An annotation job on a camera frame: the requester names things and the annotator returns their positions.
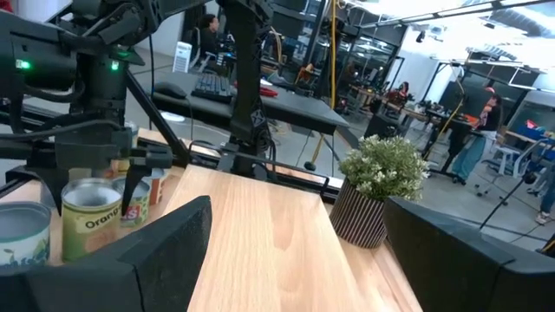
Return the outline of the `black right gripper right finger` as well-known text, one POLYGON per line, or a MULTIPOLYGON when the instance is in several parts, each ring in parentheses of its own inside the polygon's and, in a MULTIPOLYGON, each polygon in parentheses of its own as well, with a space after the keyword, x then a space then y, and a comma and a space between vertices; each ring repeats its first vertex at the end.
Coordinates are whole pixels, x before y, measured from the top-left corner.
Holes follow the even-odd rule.
POLYGON ((383 222, 423 312, 555 312, 555 259, 388 198, 383 222))

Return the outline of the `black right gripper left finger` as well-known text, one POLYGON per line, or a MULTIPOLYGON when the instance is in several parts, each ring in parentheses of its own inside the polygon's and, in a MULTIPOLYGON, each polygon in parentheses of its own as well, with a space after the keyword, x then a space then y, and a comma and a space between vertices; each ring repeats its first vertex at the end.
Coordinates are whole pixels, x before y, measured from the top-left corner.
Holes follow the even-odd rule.
POLYGON ((186 312, 211 227, 199 196, 73 263, 0 270, 0 312, 186 312))

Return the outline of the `peach label tin can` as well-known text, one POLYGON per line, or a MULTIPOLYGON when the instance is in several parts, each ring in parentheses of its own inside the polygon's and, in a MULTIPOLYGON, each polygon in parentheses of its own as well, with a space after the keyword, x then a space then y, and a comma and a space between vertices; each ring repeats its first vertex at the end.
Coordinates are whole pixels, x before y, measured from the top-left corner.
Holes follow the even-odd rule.
POLYGON ((127 171, 129 170, 130 167, 130 161, 129 159, 113 159, 111 161, 111 177, 112 178, 117 178, 117 177, 121 177, 121 176, 126 176, 127 175, 127 171))

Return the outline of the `red label tin can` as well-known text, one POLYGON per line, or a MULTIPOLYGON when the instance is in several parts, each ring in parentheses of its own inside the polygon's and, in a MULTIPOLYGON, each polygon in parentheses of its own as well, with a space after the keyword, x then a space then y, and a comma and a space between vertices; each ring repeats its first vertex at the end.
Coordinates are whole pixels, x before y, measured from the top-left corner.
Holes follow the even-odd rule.
POLYGON ((168 176, 168 170, 163 168, 153 168, 151 175, 144 177, 142 180, 150 186, 149 204, 157 205, 162 198, 165 181, 168 176))

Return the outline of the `green peas tin can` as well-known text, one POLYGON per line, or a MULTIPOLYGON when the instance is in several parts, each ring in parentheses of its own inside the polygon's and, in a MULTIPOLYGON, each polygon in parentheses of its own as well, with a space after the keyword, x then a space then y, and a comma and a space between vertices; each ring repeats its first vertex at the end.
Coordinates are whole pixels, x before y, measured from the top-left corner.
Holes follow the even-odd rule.
POLYGON ((136 228, 147 221, 151 186, 142 180, 134 189, 126 214, 121 218, 122 228, 136 228))

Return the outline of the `pale label tin can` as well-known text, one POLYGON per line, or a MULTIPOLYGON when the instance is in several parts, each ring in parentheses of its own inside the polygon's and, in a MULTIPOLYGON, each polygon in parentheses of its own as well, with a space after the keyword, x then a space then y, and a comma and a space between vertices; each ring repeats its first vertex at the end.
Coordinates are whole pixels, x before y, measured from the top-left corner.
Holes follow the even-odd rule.
POLYGON ((130 130, 132 147, 136 148, 138 146, 139 128, 132 121, 125 121, 125 128, 130 130))

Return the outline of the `orange label tin can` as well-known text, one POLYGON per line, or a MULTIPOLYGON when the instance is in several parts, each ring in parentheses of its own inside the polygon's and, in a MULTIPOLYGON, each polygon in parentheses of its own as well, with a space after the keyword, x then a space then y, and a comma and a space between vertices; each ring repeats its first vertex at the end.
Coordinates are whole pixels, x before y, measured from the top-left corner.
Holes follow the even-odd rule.
POLYGON ((62 189, 63 262, 73 262, 117 239, 121 200, 108 179, 78 179, 62 189))

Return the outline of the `black diagonal rig strut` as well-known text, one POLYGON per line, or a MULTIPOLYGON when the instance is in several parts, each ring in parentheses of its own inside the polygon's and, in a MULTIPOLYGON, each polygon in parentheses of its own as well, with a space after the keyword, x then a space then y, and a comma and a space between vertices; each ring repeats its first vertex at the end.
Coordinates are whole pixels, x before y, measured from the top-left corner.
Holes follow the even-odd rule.
POLYGON ((158 108, 154 105, 151 98, 134 78, 134 75, 129 69, 127 69, 125 73, 125 82, 127 88, 138 101, 149 120, 152 121, 155 127, 159 130, 160 134, 166 140, 166 143, 172 149, 173 155, 177 157, 177 164, 182 168, 186 168, 189 164, 190 153, 186 149, 182 140, 174 133, 172 128, 163 119, 158 108))

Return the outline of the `black tripod stand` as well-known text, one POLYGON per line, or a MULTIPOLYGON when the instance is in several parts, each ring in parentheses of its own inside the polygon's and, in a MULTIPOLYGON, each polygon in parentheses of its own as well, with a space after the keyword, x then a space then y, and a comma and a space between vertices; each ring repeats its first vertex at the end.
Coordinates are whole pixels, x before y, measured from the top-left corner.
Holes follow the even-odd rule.
POLYGON ((492 218, 492 216, 497 212, 497 210, 502 206, 505 205, 507 203, 507 200, 520 188, 520 186, 522 184, 528 184, 531 185, 532 183, 534 183, 536 180, 536 174, 534 172, 528 172, 526 173, 521 179, 520 181, 517 183, 516 186, 513 187, 513 189, 507 193, 507 195, 505 195, 505 197, 502 197, 499 201, 499 203, 493 208, 493 210, 489 213, 489 215, 486 217, 486 219, 480 224, 479 230, 481 231, 486 224, 488 223, 488 221, 492 218))

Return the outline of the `black computer mouse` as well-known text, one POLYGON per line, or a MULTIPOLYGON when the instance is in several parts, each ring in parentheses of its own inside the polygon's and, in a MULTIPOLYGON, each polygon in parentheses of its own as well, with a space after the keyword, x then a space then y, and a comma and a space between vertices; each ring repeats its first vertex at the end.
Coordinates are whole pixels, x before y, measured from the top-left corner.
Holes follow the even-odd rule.
POLYGON ((153 91, 178 100, 184 100, 187 97, 187 94, 183 89, 176 84, 167 81, 156 83, 153 91))

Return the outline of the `black computer keyboard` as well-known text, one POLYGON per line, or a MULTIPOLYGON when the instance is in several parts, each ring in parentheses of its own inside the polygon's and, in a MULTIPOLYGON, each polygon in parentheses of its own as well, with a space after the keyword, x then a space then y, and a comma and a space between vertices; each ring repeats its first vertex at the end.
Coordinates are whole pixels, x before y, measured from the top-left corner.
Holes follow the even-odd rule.
POLYGON ((214 74, 199 75, 191 95, 224 104, 232 102, 229 79, 214 74))

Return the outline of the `potted plant in striped pot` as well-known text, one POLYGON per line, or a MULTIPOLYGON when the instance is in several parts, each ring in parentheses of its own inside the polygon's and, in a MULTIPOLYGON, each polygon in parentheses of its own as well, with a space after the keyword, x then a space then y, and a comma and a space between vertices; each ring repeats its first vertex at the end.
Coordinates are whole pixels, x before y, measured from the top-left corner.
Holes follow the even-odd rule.
POLYGON ((330 213, 333 229, 350 244, 374 249, 387 236, 382 218, 386 199, 418 199, 428 164, 409 140, 372 135, 359 139, 339 169, 344 181, 330 213))

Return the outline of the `black lattice rig column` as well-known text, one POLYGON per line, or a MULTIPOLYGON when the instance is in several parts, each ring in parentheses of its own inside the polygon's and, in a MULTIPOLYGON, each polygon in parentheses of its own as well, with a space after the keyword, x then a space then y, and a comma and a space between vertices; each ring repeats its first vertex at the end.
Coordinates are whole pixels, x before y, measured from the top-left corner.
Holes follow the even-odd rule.
POLYGON ((271 133, 260 96, 262 44, 271 28, 267 0, 217 0, 235 40, 237 93, 230 120, 229 146, 237 150, 231 172, 261 178, 256 158, 271 147, 271 133))

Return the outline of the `blue storage bin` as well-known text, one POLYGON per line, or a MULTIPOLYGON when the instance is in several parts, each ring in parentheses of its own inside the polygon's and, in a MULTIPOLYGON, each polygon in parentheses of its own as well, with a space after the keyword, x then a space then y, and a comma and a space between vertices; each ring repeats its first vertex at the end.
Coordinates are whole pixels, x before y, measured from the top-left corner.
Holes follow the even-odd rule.
POLYGON ((518 126, 517 134, 533 141, 547 139, 548 144, 555 146, 555 133, 538 126, 532 120, 526 120, 522 125, 518 126))

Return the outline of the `black office desk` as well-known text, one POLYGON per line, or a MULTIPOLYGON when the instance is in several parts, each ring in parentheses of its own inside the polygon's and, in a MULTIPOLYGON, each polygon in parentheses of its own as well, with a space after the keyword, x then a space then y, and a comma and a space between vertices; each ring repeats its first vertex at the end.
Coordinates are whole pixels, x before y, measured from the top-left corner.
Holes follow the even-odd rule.
MULTIPOLYGON (((196 75, 170 73, 161 80, 179 87, 187 97, 181 100, 154 93, 153 103, 159 110, 191 117, 224 130, 229 128, 231 106, 191 95, 197 81, 196 75)), ((278 87, 273 89, 277 91, 276 97, 262 98, 265 114, 271 120, 281 120, 329 135, 332 135, 337 127, 348 125, 343 117, 321 100, 293 94, 278 87)))

